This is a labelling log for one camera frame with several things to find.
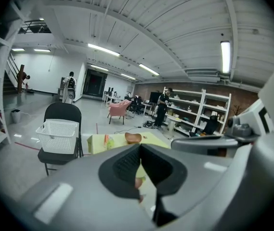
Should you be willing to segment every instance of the white wall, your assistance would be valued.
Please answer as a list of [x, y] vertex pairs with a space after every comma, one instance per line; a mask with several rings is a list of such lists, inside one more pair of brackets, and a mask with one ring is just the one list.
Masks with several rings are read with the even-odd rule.
[[84, 77], [85, 77], [85, 64], [82, 63], [78, 79], [76, 79], [77, 80], [77, 87], [76, 87], [75, 101], [82, 97]]
[[127, 87], [133, 86], [134, 88], [134, 85], [135, 85], [134, 83], [128, 80], [108, 74], [106, 83], [104, 85], [104, 91], [108, 91], [109, 87], [111, 88], [113, 87], [113, 91], [116, 91], [118, 96], [121, 96], [121, 98], [124, 98], [127, 93]]
[[[79, 81], [79, 74], [83, 72], [84, 75], [83, 63], [86, 60], [86, 55], [68, 54], [63, 50], [52, 50], [50, 53], [38, 53], [33, 49], [27, 51], [31, 52], [15, 53], [14, 59], [18, 67], [24, 64], [24, 71], [31, 76], [31, 79], [27, 80], [29, 88], [57, 93], [61, 78], [68, 76], [70, 71], [74, 72], [77, 89], [82, 87], [83, 79]], [[79, 97], [79, 93], [80, 91], [76, 92], [76, 97]]]

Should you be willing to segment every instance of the fluorescent light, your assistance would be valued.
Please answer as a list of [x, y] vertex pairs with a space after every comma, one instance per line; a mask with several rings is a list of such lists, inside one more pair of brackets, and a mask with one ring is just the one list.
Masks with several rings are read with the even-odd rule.
[[125, 77], [127, 77], [127, 78], [130, 78], [130, 79], [135, 79], [134, 77], [130, 77], [130, 76], [125, 75], [125, 74], [121, 74], [121, 75], [123, 75], [123, 76], [125, 76]]
[[50, 52], [50, 50], [34, 49], [35, 51]]
[[101, 69], [101, 70], [104, 70], [104, 71], [109, 71], [108, 69], [105, 69], [105, 68], [102, 68], [102, 67], [98, 67], [98, 66], [94, 66], [94, 65], [91, 65], [91, 67], [98, 68], [98, 69]]
[[231, 59], [231, 50], [230, 42], [223, 41], [222, 45], [222, 72], [228, 73], [230, 70], [230, 59]]
[[114, 51], [110, 51], [110, 50], [107, 50], [105, 48], [102, 48], [102, 47], [99, 47], [99, 46], [96, 46], [96, 45], [93, 45], [93, 44], [88, 44], [88, 46], [90, 48], [94, 48], [94, 49], [97, 49], [97, 50], [100, 50], [100, 51], [104, 51], [104, 52], [107, 52], [109, 54], [112, 54], [112, 55], [115, 55], [115, 56], [119, 56], [119, 53], [116, 53]]
[[25, 49], [16, 48], [16, 49], [12, 49], [12, 51], [25, 51]]
[[154, 75], [159, 75], [159, 73], [156, 73], [155, 71], [153, 71], [152, 69], [150, 69], [150, 68], [144, 66], [143, 64], [139, 64], [139, 66], [140, 66], [141, 68], [146, 69], [147, 71], [151, 72], [151, 73], [154, 74]]

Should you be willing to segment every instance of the table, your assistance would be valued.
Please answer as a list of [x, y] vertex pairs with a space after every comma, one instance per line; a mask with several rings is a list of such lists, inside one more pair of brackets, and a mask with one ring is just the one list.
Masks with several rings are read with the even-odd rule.
[[121, 99], [121, 98], [115, 98], [115, 97], [110, 97], [110, 96], [106, 95], [106, 107], [107, 107], [108, 98], [110, 99], [110, 102], [112, 101], [112, 99], [123, 101], [123, 99]]
[[[144, 132], [140, 133], [142, 136], [141, 143], [144, 144], [154, 144], [161, 147], [164, 147], [166, 149], [170, 149], [170, 147], [161, 141], [159, 138], [157, 138], [155, 135], [153, 135], [151, 132]], [[117, 147], [121, 147], [124, 145], [128, 145], [125, 135], [124, 134], [112, 134], [110, 135], [114, 140], [114, 147], [112, 149], [115, 149]], [[94, 134], [88, 138], [88, 146], [89, 146], [89, 152], [92, 154], [97, 154], [100, 152], [104, 152], [107, 150], [107, 148], [104, 147], [104, 134]], [[142, 165], [139, 166], [137, 170], [136, 177], [141, 178], [146, 175], [145, 170], [143, 169]]]
[[181, 122], [181, 119], [176, 118], [176, 117], [174, 117], [174, 116], [170, 116], [170, 115], [167, 116], [167, 119], [170, 119], [170, 124], [168, 125], [168, 128], [169, 128], [169, 135], [170, 135], [171, 137], [173, 137], [173, 136], [174, 136], [173, 131], [174, 131], [174, 128], [175, 128], [175, 126], [176, 126], [176, 123], [177, 123], [177, 122]]
[[150, 107], [150, 112], [149, 115], [151, 115], [151, 110], [152, 110], [152, 105], [151, 104], [147, 104], [147, 103], [141, 103], [142, 105], [144, 105], [144, 112], [143, 115], [145, 115], [145, 111], [147, 107]]

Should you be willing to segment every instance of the black pants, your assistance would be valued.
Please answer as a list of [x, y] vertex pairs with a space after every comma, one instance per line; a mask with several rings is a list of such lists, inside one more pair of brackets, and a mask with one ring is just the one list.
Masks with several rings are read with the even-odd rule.
[[166, 109], [163, 106], [159, 106], [157, 109], [157, 117], [154, 125], [160, 127], [165, 118]]

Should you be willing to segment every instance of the doorway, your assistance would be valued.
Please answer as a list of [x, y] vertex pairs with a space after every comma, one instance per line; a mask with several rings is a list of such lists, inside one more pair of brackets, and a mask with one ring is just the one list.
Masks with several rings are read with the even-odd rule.
[[83, 94], [94, 97], [102, 97], [106, 78], [107, 74], [88, 69]]

